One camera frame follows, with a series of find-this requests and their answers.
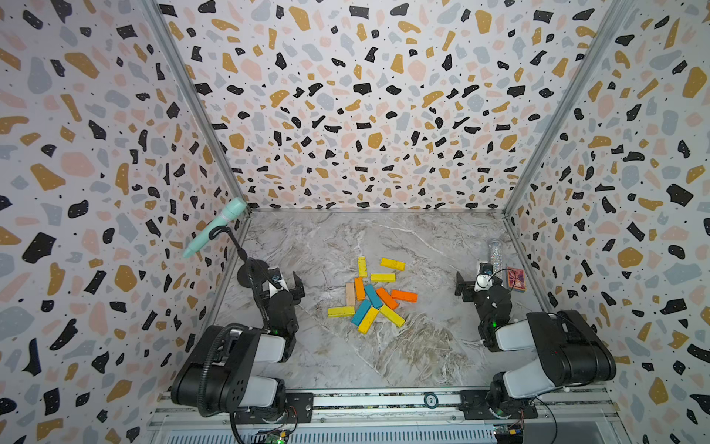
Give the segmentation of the orange block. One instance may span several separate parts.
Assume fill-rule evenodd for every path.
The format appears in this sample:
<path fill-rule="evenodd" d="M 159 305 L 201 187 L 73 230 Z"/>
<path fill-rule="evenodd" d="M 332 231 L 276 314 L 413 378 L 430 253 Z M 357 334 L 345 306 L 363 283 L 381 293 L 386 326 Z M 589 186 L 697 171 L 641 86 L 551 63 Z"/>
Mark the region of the orange block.
<path fill-rule="evenodd" d="M 392 290 L 391 297 L 394 300 L 408 302 L 408 303 L 417 303 L 418 302 L 418 294 L 417 293 L 405 292 L 404 290 Z"/>

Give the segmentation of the orange block diagonal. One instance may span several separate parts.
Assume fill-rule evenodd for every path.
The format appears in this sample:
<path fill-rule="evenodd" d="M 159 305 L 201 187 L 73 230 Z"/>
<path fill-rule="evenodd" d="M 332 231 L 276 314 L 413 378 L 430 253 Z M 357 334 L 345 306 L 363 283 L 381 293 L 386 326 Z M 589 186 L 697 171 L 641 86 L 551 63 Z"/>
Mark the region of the orange block diagonal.
<path fill-rule="evenodd" d="M 390 293 L 385 288 L 377 288 L 376 294 L 380 300 L 391 310 L 396 310 L 399 307 L 399 303 L 390 295 Z"/>

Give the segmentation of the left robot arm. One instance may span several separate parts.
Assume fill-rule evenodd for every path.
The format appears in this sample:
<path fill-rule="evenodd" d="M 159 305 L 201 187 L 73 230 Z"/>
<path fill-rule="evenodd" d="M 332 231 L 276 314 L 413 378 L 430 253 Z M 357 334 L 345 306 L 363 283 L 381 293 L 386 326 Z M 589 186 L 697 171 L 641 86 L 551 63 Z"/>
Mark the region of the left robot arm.
<path fill-rule="evenodd" d="M 269 284 L 259 294 L 266 326 L 207 327 L 172 383 L 173 403 L 193 407 L 203 417 L 231 414 L 240 424 L 277 422 L 290 415 L 285 382 L 257 376 L 253 368 L 290 359 L 300 328 L 295 307 L 305 290 L 297 274 L 290 287 L 279 269 L 268 273 L 279 285 Z"/>

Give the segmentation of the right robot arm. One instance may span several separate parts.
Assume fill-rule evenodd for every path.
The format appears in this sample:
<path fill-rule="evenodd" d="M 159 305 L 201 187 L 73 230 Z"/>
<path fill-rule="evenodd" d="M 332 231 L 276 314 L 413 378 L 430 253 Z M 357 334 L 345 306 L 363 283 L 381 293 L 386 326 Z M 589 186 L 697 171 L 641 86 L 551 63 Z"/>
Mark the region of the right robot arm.
<path fill-rule="evenodd" d="M 488 351 L 535 351 L 532 362 L 494 375 L 484 398 L 493 416 L 523 414 L 540 395 L 616 376 L 616 362 L 608 347 L 579 312 L 530 312 L 513 322 L 510 289 L 495 273 L 480 274 L 474 280 L 457 274 L 455 294 L 474 304 L 478 332 Z"/>

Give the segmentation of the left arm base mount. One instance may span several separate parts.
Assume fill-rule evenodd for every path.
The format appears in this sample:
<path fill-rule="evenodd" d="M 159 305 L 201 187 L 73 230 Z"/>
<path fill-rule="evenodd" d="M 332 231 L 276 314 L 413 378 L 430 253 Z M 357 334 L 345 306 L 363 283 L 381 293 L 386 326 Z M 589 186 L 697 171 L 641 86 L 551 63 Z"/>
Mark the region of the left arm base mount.
<path fill-rule="evenodd" d="M 236 412 L 237 425 L 276 428 L 278 425 L 302 425 L 312 422 L 314 394 L 312 392 L 285 392 L 277 394 L 269 407 L 250 407 Z"/>

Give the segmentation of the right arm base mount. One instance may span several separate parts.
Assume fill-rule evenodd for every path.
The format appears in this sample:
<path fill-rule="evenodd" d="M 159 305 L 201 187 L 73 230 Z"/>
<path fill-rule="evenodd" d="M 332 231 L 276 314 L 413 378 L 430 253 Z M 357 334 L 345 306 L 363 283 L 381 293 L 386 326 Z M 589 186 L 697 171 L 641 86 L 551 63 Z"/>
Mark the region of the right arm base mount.
<path fill-rule="evenodd" d="M 538 418 L 532 399 L 513 399 L 500 390 L 462 390 L 460 410 L 466 420 Z"/>

